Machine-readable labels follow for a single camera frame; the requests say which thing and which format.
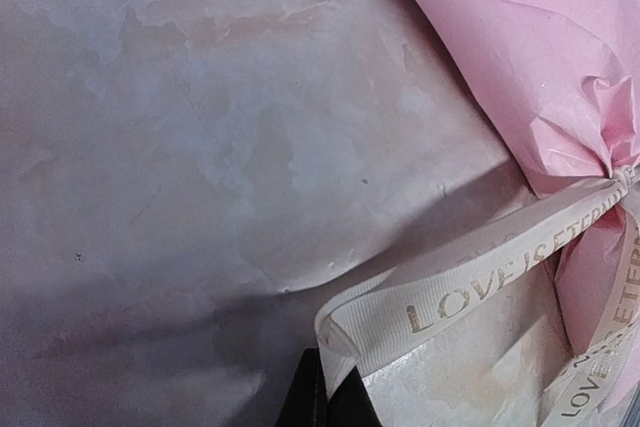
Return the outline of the beige printed ribbon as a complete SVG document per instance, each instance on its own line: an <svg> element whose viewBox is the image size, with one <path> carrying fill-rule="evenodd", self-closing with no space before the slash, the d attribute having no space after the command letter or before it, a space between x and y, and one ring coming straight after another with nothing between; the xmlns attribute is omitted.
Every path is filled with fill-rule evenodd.
<svg viewBox="0 0 640 427"><path fill-rule="evenodd" d="M619 208L625 216L622 257L607 303L588 349L550 383L560 393L542 421L578 425L611 393L638 331L638 310L615 300L628 280L638 235L638 184L632 167L610 179L582 179L330 299L314 321L327 396L353 370L368 376L434 338Z"/></svg>

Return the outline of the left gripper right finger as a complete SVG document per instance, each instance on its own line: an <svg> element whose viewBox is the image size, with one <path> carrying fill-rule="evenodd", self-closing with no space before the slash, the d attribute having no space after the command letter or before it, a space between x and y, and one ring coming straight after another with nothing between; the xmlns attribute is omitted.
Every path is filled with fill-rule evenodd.
<svg viewBox="0 0 640 427"><path fill-rule="evenodd" d="M345 377L329 399L329 426L382 426L356 367Z"/></svg>

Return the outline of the pink wrapping paper sheet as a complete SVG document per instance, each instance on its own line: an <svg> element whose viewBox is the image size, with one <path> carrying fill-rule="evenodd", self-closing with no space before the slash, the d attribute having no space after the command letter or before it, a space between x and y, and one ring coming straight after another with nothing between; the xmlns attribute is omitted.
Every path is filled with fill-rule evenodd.
<svg viewBox="0 0 640 427"><path fill-rule="evenodd" d="M639 0L416 0L531 188L639 164ZM639 380L639 189L552 237L576 361L550 421L575 425Z"/></svg>

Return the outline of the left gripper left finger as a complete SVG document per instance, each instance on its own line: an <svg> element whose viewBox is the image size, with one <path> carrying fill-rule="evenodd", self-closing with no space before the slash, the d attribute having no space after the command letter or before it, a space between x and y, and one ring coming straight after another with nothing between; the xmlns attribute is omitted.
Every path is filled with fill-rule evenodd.
<svg viewBox="0 0 640 427"><path fill-rule="evenodd" d="M317 349L306 349L277 418L277 427L327 427L328 399Z"/></svg>

